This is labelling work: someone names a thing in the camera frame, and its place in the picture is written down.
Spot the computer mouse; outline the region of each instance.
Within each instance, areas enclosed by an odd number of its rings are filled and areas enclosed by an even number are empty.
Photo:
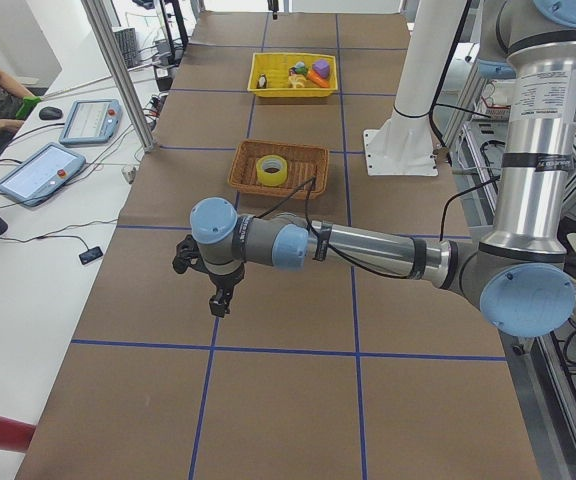
[[[63,116],[64,112],[57,107],[44,107],[39,110],[39,118],[42,120],[59,120]]]

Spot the tablet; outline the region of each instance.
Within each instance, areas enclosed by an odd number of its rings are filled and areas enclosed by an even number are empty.
[[[68,113],[59,143],[66,146],[106,143],[120,119],[121,106],[117,100],[77,100]]]
[[[27,206],[50,198],[86,163],[86,158],[49,143],[0,180],[0,192]]]

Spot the brown wicker basket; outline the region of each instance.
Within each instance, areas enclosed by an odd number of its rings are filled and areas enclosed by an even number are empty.
[[[265,155],[279,155],[288,163],[288,178],[278,187],[266,187],[257,181],[257,160]],[[230,168],[228,184],[241,193],[283,197],[309,178],[316,176],[310,198],[316,198],[326,190],[328,179],[328,150],[322,147],[291,145],[288,143],[244,140],[239,144]],[[295,193],[293,198],[304,200],[309,186]]]

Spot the white desk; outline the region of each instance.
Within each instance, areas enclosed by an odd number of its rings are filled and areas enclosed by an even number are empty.
[[[50,91],[96,79],[107,72],[91,35]],[[132,78],[145,105],[150,96],[158,92],[152,70],[134,72]],[[106,80],[40,104],[20,133],[50,123],[37,116],[44,106],[59,107],[65,116],[74,100],[99,98],[117,98],[121,103],[114,82]],[[124,112],[118,134],[129,126],[130,119]],[[60,132],[61,128],[55,127],[23,137],[1,158],[24,160],[46,143],[56,142]],[[91,162],[106,147],[75,150]],[[137,137],[129,133],[119,148],[85,180],[62,189],[38,207],[15,205],[0,209],[0,216],[8,223],[8,231],[3,236],[26,239],[66,225],[117,218],[130,191],[121,169],[137,163],[135,152],[140,158]],[[12,163],[2,162],[0,178],[12,168]],[[10,199],[0,196],[0,206],[10,203],[13,203]],[[114,229],[114,224],[93,225],[62,234],[81,236],[90,247],[100,246],[105,252]],[[0,415],[29,423],[39,420],[101,265],[101,261],[96,260],[82,266],[78,254],[84,250],[76,239],[48,239],[27,244],[0,240]],[[14,478],[22,459],[22,454],[0,451],[0,480]]]

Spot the yellow tape roll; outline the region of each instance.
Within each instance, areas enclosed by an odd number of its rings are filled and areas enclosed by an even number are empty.
[[[257,160],[257,179],[265,187],[277,187],[288,178],[288,163],[279,155],[266,155]]]

